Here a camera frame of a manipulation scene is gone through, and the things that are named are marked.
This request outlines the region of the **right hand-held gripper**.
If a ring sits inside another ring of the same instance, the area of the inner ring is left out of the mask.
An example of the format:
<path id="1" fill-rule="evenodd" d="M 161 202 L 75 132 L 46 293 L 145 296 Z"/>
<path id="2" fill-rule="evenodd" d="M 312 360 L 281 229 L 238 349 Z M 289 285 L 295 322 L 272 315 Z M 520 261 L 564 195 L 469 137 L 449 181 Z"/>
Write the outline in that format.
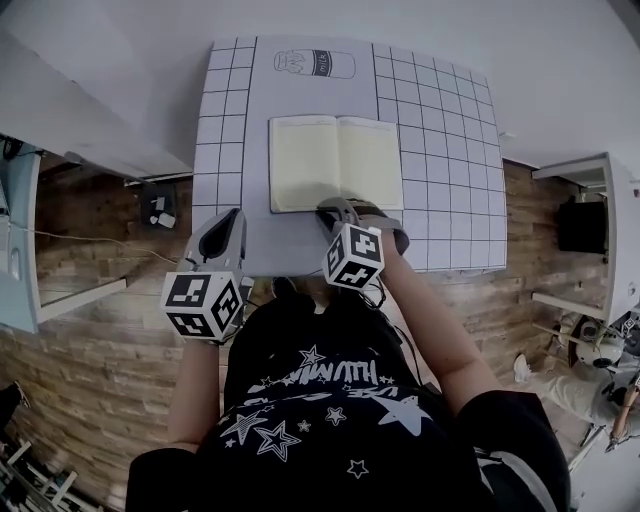
<path id="1" fill-rule="evenodd" d="M 358 221 L 349 220 L 350 206 Z M 315 215 L 329 242 L 322 270 L 333 286 L 363 290 L 380 275 L 385 268 L 383 231 L 393 234 L 400 255 L 410 244 L 401 224 L 369 201 L 332 197 L 316 207 Z"/>

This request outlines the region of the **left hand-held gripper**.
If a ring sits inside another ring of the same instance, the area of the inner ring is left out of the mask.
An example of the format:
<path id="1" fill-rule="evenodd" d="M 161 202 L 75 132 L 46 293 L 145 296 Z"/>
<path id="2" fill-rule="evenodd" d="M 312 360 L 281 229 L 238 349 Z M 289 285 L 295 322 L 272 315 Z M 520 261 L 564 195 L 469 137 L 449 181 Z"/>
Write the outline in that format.
<path id="1" fill-rule="evenodd" d="M 160 307 L 184 340 L 224 345 L 242 328 L 251 291 L 242 283 L 246 233 L 240 208 L 217 215 L 189 240 L 193 254 L 214 259 L 187 255 L 166 274 Z"/>

